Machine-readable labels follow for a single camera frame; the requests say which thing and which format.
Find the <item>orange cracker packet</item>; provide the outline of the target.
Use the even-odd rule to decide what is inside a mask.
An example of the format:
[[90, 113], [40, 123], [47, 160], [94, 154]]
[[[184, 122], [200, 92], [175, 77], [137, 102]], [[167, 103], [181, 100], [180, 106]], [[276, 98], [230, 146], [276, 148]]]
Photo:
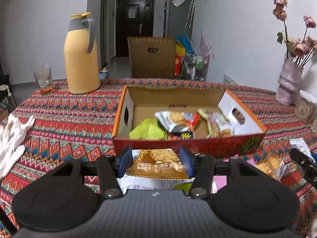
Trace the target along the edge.
[[188, 179], [182, 162], [172, 149], [132, 150], [133, 164], [126, 174], [152, 179]]

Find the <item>green white nut bar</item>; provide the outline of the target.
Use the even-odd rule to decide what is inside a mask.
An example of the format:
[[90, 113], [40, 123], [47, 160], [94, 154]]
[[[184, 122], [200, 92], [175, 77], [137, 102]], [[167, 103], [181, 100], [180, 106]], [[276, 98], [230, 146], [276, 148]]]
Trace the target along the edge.
[[188, 195], [192, 184], [193, 184], [193, 182], [177, 184], [177, 185], [175, 185], [174, 189], [175, 190], [182, 190], [186, 195]]

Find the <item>white cracker packet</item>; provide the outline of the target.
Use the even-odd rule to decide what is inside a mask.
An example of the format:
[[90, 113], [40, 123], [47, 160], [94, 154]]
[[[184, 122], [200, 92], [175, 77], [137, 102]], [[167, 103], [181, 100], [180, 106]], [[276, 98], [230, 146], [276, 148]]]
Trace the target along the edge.
[[177, 111], [159, 111], [154, 116], [168, 133], [192, 132], [199, 120], [197, 113]]

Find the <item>long green snack bar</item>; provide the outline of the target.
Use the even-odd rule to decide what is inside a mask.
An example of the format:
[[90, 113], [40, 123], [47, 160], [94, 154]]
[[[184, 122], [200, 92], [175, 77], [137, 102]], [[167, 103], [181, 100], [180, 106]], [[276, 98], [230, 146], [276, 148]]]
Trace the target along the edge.
[[147, 118], [128, 135], [132, 140], [166, 140], [168, 135], [166, 130], [159, 126], [156, 118]]

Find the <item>yellow striped snack pack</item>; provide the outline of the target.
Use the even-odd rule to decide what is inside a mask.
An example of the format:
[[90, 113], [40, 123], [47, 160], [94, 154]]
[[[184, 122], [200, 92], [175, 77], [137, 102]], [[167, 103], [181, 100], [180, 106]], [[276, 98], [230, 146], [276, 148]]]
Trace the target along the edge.
[[207, 130], [208, 130], [208, 135], [206, 138], [211, 138], [213, 136], [213, 124], [208, 116], [208, 113], [203, 108], [199, 108], [197, 110], [197, 113], [199, 114], [201, 119], [203, 119], [206, 122]]

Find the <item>white back-label packet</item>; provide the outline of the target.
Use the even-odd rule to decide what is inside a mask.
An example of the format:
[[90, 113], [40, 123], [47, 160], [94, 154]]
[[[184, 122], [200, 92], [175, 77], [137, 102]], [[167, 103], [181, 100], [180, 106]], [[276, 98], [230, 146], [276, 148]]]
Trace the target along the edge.
[[315, 163], [315, 157], [312, 155], [307, 143], [303, 138], [290, 139], [289, 140], [291, 148], [296, 148], [306, 156], [308, 156]]

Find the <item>pink snack packet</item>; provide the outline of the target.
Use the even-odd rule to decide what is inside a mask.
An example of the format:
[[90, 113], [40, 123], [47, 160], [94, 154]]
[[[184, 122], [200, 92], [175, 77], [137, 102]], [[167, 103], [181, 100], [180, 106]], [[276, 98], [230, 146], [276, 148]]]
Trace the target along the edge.
[[211, 193], [217, 193], [221, 188], [227, 185], [227, 176], [215, 175], [212, 181]]

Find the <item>red cardboard snack box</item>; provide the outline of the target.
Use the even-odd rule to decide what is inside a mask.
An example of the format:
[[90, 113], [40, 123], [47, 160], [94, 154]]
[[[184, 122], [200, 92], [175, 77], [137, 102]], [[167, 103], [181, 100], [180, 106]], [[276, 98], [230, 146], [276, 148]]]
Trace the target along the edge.
[[[131, 132], [147, 119], [165, 132], [160, 138], [134, 138]], [[228, 158], [252, 154], [265, 126], [228, 89], [123, 88], [113, 127], [116, 153], [133, 149], [172, 149]]]

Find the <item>colourful patterned tablecloth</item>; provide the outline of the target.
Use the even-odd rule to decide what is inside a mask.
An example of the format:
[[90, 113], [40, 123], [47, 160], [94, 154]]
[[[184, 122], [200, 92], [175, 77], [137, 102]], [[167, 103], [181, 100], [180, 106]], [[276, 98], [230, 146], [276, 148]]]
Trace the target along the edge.
[[122, 88], [127, 84], [229, 89], [268, 130], [257, 151], [248, 155], [249, 159], [259, 161], [269, 152], [286, 155], [292, 138], [303, 138], [310, 150], [316, 151], [316, 136], [309, 125], [296, 119], [292, 107], [278, 104], [275, 94], [268, 90], [203, 81], [119, 79], [107, 81], [90, 95], [71, 95], [66, 82], [55, 82], [51, 95], [35, 92], [13, 112], [23, 120], [34, 115], [35, 123], [26, 136], [24, 155], [1, 181], [1, 208], [11, 221], [14, 221], [12, 199], [28, 184], [74, 156], [93, 161], [115, 152], [111, 132]]

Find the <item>pink ceramic vase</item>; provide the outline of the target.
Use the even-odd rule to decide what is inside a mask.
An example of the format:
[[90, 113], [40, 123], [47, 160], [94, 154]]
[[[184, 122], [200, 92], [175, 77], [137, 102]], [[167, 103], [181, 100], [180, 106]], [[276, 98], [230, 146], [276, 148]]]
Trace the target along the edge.
[[278, 78], [278, 90], [276, 100], [282, 105], [290, 106], [292, 99], [299, 92], [303, 67], [299, 64], [285, 58], [282, 70]]

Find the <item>red gift bag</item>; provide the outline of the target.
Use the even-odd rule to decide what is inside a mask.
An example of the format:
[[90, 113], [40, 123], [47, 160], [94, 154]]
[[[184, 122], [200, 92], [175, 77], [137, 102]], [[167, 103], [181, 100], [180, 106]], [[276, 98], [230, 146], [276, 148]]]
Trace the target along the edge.
[[182, 72], [181, 56], [176, 54], [175, 55], [175, 76], [179, 76], [181, 72]]

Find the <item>brown wicker chair back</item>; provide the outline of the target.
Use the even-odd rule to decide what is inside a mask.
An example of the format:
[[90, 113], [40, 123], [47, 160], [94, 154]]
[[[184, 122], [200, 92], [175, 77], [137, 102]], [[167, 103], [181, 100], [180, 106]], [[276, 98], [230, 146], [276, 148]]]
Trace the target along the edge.
[[136, 79], [173, 79], [176, 40], [158, 37], [128, 37], [131, 76]]

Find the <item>yellow thermos jug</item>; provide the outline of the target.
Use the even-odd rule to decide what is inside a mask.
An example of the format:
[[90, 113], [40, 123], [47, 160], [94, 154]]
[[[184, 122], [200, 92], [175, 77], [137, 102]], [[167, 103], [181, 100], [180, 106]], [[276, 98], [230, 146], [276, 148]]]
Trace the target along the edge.
[[64, 42], [64, 62], [69, 92], [81, 95], [100, 87], [95, 24], [90, 12], [70, 16]]

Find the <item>white cloth gloves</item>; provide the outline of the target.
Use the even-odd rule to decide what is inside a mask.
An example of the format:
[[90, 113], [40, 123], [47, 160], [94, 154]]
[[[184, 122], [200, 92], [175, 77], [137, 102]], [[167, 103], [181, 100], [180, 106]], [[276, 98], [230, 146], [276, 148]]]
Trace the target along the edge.
[[10, 114], [5, 127], [1, 126], [1, 165], [0, 178], [4, 179], [25, 152], [23, 142], [27, 131], [34, 125], [35, 117], [31, 115], [26, 123]]

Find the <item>grey refrigerator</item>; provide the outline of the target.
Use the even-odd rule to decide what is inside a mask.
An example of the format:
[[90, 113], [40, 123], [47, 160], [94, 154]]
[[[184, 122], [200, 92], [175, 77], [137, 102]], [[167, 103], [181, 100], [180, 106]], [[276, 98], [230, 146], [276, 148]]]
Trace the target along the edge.
[[164, 7], [164, 37], [186, 36], [191, 39], [192, 35], [192, 9], [193, 0], [165, 0]]

